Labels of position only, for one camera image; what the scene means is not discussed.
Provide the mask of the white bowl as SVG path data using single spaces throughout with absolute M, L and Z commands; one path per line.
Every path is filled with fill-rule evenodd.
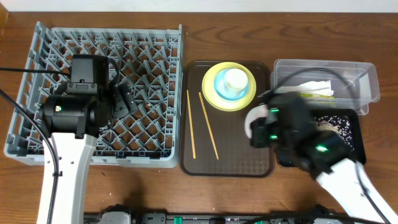
M 245 121 L 244 121 L 244 130 L 246 133 L 246 136 L 251 139 L 252 138 L 252 130 L 251 130 L 251 123 L 258 118 L 266 118 L 268 117 L 269 114 L 269 109 L 267 105 L 261 104 L 257 107 L 254 107 L 249 111 L 249 113 L 246 115 Z

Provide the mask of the white napkin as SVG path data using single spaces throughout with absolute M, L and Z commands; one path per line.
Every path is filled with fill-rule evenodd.
M 334 91 L 331 89 L 331 81 L 310 81 L 298 86 L 282 86 L 276 89 L 278 93 L 285 93 L 297 91 L 300 93 L 306 93 L 311 95 L 321 95 L 331 97 L 334 94 Z

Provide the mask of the rice food waste pile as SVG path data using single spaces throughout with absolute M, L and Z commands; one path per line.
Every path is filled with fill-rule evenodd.
M 334 131 L 354 151 L 351 123 L 346 116 L 315 117 L 319 130 Z

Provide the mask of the white cup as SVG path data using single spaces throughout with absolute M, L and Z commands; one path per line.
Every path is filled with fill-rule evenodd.
M 224 89 L 229 97 L 237 97 L 248 85 L 248 77 L 243 70 L 232 68 L 224 74 Z

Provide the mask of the wooden chopstick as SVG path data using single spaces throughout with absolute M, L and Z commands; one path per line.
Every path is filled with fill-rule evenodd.
M 192 121 L 192 110 L 191 110 L 191 104 L 190 104 L 190 94 L 189 90 L 186 90 L 187 92 L 187 106 L 188 106 L 188 118 L 189 118 L 189 125 L 190 125 L 190 137 L 191 137 L 191 142 L 192 142 L 192 154 L 193 154 L 193 159 L 196 159 L 196 150 L 195 150 L 195 138 L 194 138 L 194 132 L 193 132 L 193 121 Z
M 202 107 L 203 114 L 204 114 L 204 117 L 205 117 L 205 121 L 206 121 L 206 125 L 207 125 L 208 132 L 209 132 L 209 135 L 210 135 L 210 139 L 211 139 L 211 143 L 212 143 L 212 146 L 213 146 L 213 150 L 214 150 L 216 159 L 219 160 L 219 155 L 218 155 L 218 151 L 217 151 L 217 148 L 216 148 L 215 139 L 214 139 L 214 136 L 213 136 L 213 132 L 212 132 L 212 129 L 211 129 L 211 125 L 210 125 L 210 122 L 209 122 L 209 119 L 208 119 L 208 115 L 207 115 L 206 108 L 205 108 L 205 103 L 204 103 L 204 100 L 203 100 L 201 92 L 198 93 L 198 96 L 199 96 L 199 99 L 200 99 L 200 102 L 201 102 L 201 107 Z

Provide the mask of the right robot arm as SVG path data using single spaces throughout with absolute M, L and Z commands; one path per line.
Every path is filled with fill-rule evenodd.
M 288 154 L 355 222 L 397 223 L 397 214 L 370 181 L 362 163 L 337 133 L 320 130 L 296 92 L 262 96 L 268 114 L 251 121 L 251 145 Z

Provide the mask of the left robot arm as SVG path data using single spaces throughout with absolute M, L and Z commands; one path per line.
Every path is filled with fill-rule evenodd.
M 44 179 L 37 223 L 83 223 L 86 183 L 100 129 L 137 111 L 122 72 L 105 56 L 75 54 L 70 81 L 40 106 Z

